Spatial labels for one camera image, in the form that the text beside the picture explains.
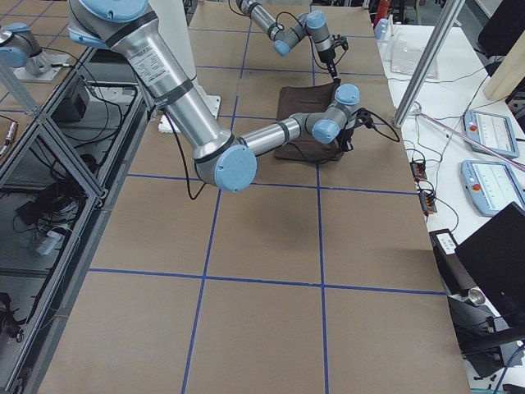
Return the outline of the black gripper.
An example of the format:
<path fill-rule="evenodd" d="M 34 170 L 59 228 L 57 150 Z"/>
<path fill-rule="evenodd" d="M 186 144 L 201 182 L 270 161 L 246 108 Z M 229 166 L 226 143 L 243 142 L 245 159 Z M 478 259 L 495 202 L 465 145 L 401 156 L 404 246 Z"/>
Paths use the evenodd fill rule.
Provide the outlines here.
<path fill-rule="evenodd" d="M 324 50 L 317 50 L 317 55 L 321 63 L 324 65 L 323 69 L 326 69 L 331 75 L 331 78 L 335 80 L 338 76 L 335 62 L 336 50 L 333 47 Z"/>
<path fill-rule="evenodd" d="M 346 126 L 342 129 L 338 135 L 338 150 L 343 150 L 344 152 L 350 152 L 354 149 L 352 145 L 352 138 L 356 128 L 359 128 L 363 125 L 363 122 L 360 119 L 356 119 L 352 126 Z"/>

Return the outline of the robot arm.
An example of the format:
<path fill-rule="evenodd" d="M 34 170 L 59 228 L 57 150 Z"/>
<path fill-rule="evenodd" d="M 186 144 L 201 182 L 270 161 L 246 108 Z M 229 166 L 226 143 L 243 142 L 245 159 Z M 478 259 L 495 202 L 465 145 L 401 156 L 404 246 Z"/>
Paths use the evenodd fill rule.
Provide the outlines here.
<path fill-rule="evenodd" d="M 302 135 L 329 144 L 355 125 L 360 93 L 355 85 L 343 84 L 323 112 L 296 113 L 235 137 L 217 123 L 180 64 L 181 52 L 160 33 L 160 23 L 173 21 L 166 13 L 158 13 L 149 1 L 70 1 L 68 8 L 71 39 L 119 53 L 128 61 L 155 106 L 189 141 L 197 176 L 221 190 L 238 192 L 248 187 L 261 154 Z"/>
<path fill-rule="evenodd" d="M 272 41 L 276 52 L 284 57 L 291 52 L 303 39 L 308 38 L 311 49 L 317 51 L 317 57 L 323 64 L 317 66 L 326 70 L 333 80 L 338 76 L 336 70 L 336 49 L 343 49 L 342 56 L 349 49 L 347 38 L 340 34 L 331 34 L 323 11 L 315 10 L 294 16 L 287 11 L 277 17 L 272 16 L 259 1 L 236 1 L 239 15 L 248 17 Z M 282 14 L 291 16 L 295 23 L 290 28 L 278 22 Z"/>

